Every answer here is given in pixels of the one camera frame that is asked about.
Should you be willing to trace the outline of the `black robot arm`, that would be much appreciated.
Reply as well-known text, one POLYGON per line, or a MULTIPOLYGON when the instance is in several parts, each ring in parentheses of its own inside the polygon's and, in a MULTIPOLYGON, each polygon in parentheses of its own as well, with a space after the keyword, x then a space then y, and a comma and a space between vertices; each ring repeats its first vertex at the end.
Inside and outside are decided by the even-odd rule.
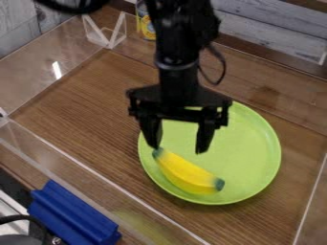
POLYGON ((215 131, 228 124, 230 97, 199 84, 203 75, 199 53, 208 50, 219 60, 222 53, 212 46, 222 20, 211 0, 144 0, 156 33, 155 64, 159 83, 131 89, 129 115, 139 122, 147 144, 159 148, 163 121, 197 124, 195 152, 208 150, 215 131))

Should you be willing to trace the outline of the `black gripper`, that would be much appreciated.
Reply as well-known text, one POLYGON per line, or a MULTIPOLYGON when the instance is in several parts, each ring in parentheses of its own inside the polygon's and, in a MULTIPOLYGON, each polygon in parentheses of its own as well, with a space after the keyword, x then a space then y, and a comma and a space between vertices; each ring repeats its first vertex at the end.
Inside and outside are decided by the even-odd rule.
POLYGON ((204 153, 215 131, 228 124, 231 98, 199 84, 197 66, 159 69, 160 82, 129 89, 129 115, 135 117, 147 144, 157 149, 163 120, 197 123, 195 153, 204 153))

